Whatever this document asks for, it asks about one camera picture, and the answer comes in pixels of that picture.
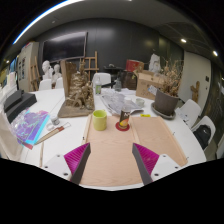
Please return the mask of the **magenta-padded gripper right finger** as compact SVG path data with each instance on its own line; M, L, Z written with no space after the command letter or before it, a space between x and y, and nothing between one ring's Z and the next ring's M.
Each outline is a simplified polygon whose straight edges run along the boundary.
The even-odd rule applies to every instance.
M150 149L134 143L132 153L135 157L144 185L168 176L181 167L167 154L158 155Z

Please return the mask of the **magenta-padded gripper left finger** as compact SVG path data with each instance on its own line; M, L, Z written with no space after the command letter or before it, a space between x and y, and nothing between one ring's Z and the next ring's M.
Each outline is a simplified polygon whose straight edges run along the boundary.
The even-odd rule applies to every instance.
M83 144L65 155L57 154L43 165L43 169L79 185L90 153L90 144Z

